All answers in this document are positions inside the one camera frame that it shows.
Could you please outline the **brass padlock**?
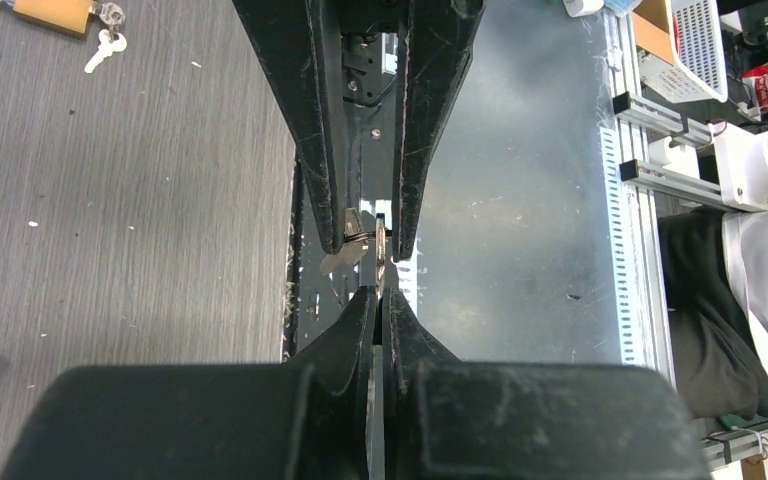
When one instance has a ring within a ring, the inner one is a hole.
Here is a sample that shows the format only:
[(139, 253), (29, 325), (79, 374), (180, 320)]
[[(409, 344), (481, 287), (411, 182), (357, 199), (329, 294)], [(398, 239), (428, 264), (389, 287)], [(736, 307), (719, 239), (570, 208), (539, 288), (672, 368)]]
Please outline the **brass padlock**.
[(125, 15), (115, 2), (91, 0), (7, 0), (0, 8), (15, 16), (54, 30), (81, 36), (90, 19), (97, 17), (107, 30), (107, 38), (115, 40)]

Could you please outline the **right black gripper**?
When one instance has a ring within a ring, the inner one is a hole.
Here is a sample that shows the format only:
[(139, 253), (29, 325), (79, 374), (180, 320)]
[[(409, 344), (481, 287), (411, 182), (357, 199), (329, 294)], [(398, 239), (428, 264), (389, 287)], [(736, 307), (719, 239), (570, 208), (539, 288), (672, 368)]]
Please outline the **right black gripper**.
[(428, 170), (468, 72), (485, 2), (233, 3), (295, 142), (321, 247), (344, 238), (344, 102), (395, 102), (393, 260), (413, 256)]

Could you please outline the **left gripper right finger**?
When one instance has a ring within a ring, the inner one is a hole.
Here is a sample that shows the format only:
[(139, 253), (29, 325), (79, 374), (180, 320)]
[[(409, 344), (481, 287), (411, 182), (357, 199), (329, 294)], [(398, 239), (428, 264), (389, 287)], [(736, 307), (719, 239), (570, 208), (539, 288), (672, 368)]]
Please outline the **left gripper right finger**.
[(381, 301), (390, 479), (706, 479), (689, 414), (658, 372), (469, 362), (394, 289)]

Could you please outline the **silver padlock key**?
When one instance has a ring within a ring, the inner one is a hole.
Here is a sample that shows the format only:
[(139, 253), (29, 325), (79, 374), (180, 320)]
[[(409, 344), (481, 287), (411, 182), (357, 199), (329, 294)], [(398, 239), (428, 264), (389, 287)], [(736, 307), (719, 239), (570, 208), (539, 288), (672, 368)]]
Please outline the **silver padlock key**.
[(120, 33), (126, 14), (119, 4), (113, 1), (93, 1), (89, 12), (96, 16), (104, 27), (98, 34), (97, 51), (84, 67), (85, 74), (92, 74), (107, 58), (127, 48), (127, 39)]

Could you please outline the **small silver keys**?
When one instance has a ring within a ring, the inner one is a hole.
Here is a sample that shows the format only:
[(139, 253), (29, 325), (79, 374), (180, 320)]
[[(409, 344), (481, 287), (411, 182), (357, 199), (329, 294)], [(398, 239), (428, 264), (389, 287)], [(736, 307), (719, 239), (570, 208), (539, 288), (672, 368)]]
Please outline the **small silver keys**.
[(336, 254), (327, 254), (320, 263), (320, 272), (331, 275), (338, 266), (354, 266), (370, 251), (375, 254), (376, 288), (385, 285), (387, 256), (387, 239), (392, 232), (387, 228), (386, 215), (375, 215), (375, 228), (367, 231), (363, 227), (360, 212), (355, 208), (345, 210), (344, 237), (342, 247)]

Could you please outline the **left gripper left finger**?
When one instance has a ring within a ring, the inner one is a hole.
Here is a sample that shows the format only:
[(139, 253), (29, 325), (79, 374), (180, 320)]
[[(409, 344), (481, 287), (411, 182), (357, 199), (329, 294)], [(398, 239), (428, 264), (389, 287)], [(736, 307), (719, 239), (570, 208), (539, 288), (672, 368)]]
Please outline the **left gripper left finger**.
[(376, 294), (281, 364), (84, 366), (24, 425), (5, 479), (365, 479)]

